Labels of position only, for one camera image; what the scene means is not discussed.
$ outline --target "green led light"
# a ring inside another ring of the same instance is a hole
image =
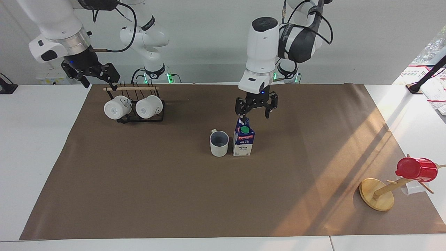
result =
[[[300,84],[301,80],[302,80],[302,74],[298,73],[294,82]]]
[[[171,76],[171,74],[166,73],[167,75],[167,81],[169,82],[169,84],[173,83],[173,77]]]

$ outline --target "wooden mug tree stand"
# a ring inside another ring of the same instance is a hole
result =
[[[446,165],[437,165],[437,168],[441,167],[446,167]],[[404,186],[410,181],[412,180],[400,178],[397,181],[388,180],[387,182],[390,184],[386,185],[380,180],[368,178],[363,180],[359,185],[359,193],[368,206],[375,210],[385,212],[389,211],[395,202],[392,191]],[[424,183],[420,182],[420,184],[430,193],[434,193]]]

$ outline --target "white wall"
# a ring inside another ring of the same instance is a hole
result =
[[[0,70],[19,83],[33,82],[37,63],[27,42],[37,27],[14,0],[0,5],[0,57],[14,55],[13,62],[0,63]],[[282,0],[151,0],[152,12],[171,36],[161,48],[166,64],[183,82],[238,81],[246,63],[247,30],[261,16],[281,17]],[[324,15],[334,29],[334,42],[323,46],[300,66],[303,82],[391,84],[444,26],[443,0],[334,0]],[[3,15],[6,9],[18,25]],[[93,32],[96,48],[120,49],[119,30],[130,25],[117,12],[100,12],[93,24],[91,12],[76,10],[87,30]],[[102,63],[112,62],[121,79],[129,80],[141,66],[138,55],[129,50],[120,54],[99,54]]]

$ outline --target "red cup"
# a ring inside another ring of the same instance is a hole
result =
[[[435,163],[425,158],[403,158],[396,168],[396,175],[420,182],[432,181],[438,174]]]

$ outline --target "round wooden base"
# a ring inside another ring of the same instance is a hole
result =
[[[394,199],[392,192],[387,192],[379,196],[378,199],[373,198],[375,191],[384,186],[383,182],[373,178],[365,179],[359,184],[359,193],[362,199],[374,210],[389,211],[393,207]]]

